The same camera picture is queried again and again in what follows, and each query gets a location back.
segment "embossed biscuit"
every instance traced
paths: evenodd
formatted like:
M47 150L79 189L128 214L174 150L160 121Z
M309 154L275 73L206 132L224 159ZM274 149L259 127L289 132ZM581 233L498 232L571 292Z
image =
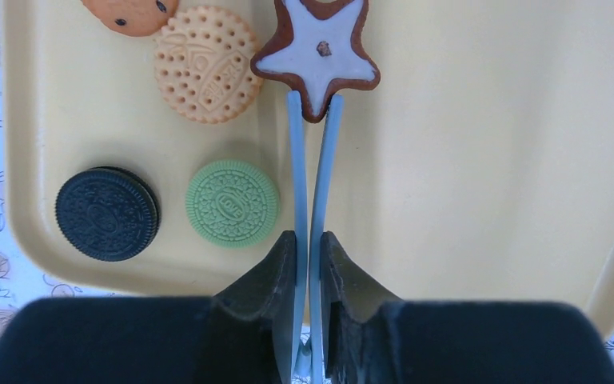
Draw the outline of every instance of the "embossed biscuit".
M159 90L190 120L215 124L236 118L260 91L262 79L249 65L257 39L230 10L195 6L177 12L155 40Z
M107 28L127 36L149 36L175 14L179 0L82 0Z

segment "chocolate chip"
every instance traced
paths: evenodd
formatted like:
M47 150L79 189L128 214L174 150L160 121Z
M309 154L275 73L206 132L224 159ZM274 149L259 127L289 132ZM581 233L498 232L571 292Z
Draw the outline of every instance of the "chocolate chip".
M326 56L330 56L331 54L333 54L330 51L330 46L328 44L328 42L320 42L319 45L317 46L317 52L319 53L320 56L322 56L323 58L325 58Z
M166 13L166 12L168 11L168 10L165 8L165 6L163 5L163 3L162 3L162 2L159 2L158 0L157 0L157 6L159 7L159 10L160 10L161 12L163 12L163 13Z

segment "black oreo cookie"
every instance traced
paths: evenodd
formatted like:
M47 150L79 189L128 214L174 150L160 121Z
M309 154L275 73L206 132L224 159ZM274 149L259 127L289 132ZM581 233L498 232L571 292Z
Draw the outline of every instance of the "black oreo cookie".
M120 262L142 252L154 240L161 221L150 187L135 174L112 166L68 180L58 193L55 218L76 249L105 262Z

